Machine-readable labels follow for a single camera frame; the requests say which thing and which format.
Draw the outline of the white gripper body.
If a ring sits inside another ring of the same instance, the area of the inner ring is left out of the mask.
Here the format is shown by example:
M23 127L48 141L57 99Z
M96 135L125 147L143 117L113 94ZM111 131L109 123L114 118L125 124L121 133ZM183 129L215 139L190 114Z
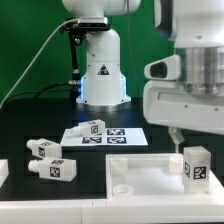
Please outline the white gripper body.
M224 135L224 90L192 95L178 82L148 81L143 114L150 124Z

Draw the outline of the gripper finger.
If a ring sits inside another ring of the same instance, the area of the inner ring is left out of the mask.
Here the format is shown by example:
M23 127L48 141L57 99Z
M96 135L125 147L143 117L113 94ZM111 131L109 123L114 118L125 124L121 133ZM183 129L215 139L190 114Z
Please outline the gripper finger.
M176 127L169 127L168 133L175 145L175 152L179 152L180 144L184 141L184 137L182 135L182 131Z

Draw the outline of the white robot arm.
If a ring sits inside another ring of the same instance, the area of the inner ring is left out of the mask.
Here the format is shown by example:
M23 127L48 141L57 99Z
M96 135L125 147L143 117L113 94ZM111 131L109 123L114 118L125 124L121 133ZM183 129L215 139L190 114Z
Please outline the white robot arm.
M87 41L87 70L76 80L77 103L114 111L130 102L120 71L120 38L110 15L135 11L141 0L62 0L75 19L70 43ZM183 129L224 134L224 0L154 0L154 26L174 42L174 54L145 66L147 122L167 126L175 142Z

